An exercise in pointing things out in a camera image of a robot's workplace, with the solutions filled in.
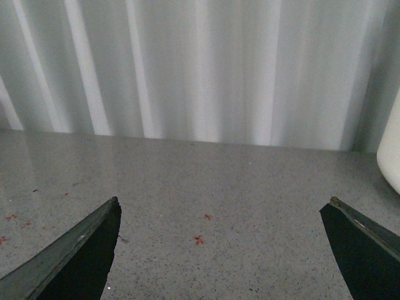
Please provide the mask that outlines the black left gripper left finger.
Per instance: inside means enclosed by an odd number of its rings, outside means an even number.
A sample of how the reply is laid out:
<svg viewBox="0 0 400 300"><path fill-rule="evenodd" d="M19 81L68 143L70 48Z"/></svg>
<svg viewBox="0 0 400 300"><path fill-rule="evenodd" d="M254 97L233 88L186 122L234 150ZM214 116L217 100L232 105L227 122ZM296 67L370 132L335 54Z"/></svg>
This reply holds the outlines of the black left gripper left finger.
<svg viewBox="0 0 400 300"><path fill-rule="evenodd" d="M1 278L1 299L100 299L121 225L116 196Z"/></svg>

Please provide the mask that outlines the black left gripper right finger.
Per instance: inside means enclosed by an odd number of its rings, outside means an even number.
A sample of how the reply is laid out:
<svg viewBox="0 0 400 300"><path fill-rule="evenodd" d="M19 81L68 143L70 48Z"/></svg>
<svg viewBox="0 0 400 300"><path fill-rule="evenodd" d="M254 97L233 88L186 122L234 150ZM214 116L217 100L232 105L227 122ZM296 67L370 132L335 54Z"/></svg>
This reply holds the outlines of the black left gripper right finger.
<svg viewBox="0 0 400 300"><path fill-rule="evenodd" d="M332 197L320 215L353 299L399 299L399 236Z"/></svg>

